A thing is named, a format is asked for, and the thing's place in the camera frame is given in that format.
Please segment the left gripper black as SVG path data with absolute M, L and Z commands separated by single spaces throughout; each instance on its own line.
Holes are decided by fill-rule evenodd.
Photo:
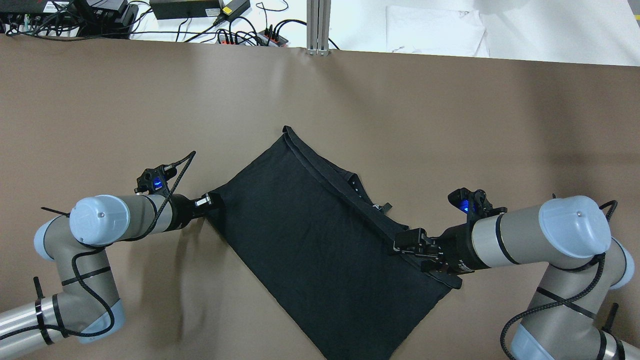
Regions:
M 189 199 L 182 194 L 172 194 L 168 201 L 171 221 L 167 230 L 185 228 L 190 221 L 204 216 L 205 211 L 224 208 L 224 201 L 218 193 L 205 193 L 198 199 Z

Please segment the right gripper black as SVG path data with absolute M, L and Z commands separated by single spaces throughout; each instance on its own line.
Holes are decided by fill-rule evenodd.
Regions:
M 393 241 L 393 250 L 414 256 L 436 256 L 425 260 L 426 272 L 443 272 L 462 275 L 474 272 L 470 252 L 467 248 L 466 225 L 447 228 L 441 235 L 429 237 L 423 228 L 412 228 L 398 232 Z

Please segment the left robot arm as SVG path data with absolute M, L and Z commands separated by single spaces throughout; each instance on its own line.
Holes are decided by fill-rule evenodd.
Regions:
M 180 230 L 223 205 L 213 192 L 197 199 L 100 194 L 78 201 L 69 215 L 44 223 L 36 231 L 34 248 L 55 263 L 62 289 L 44 296 L 35 280 L 36 300 L 1 314 L 1 358 L 13 360 L 67 338 L 89 344 L 117 332 L 126 318 L 107 246 Z

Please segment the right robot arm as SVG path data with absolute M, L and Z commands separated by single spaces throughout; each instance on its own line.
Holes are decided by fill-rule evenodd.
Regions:
M 611 200 L 598 205 L 587 196 L 552 198 L 541 205 L 508 211 L 487 194 L 465 187 L 448 195 L 465 223 L 430 237 L 423 228 L 396 234 L 391 253 L 420 260 L 429 275 L 547 263 L 528 308 L 510 319 L 499 337 L 510 360 L 637 360 L 639 349 L 594 325 L 611 290 L 634 275 L 631 253 L 611 235 Z

